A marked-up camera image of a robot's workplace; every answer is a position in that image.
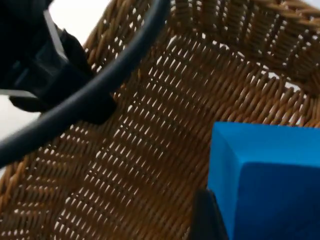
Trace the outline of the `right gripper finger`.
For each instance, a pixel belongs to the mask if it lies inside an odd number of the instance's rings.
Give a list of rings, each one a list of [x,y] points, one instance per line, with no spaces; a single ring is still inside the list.
[[[229,239],[216,197],[211,190],[201,189],[195,195],[191,219],[191,239]]]

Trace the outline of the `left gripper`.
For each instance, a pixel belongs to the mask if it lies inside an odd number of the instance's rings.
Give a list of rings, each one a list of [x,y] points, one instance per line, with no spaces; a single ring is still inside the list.
[[[10,96],[11,103],[26,112],[46,112],[62,103],[94,76],[87,63],[81,44],[66,30],[59,33],[64,53],[47,42],[39,51],[27,59],[28,73],[16,83],[34,97]],[[101,125],[115,112],[117,103],[109,92],[90,94],[86,103],[79,105],[79,117],[73,124],[83,121]]]

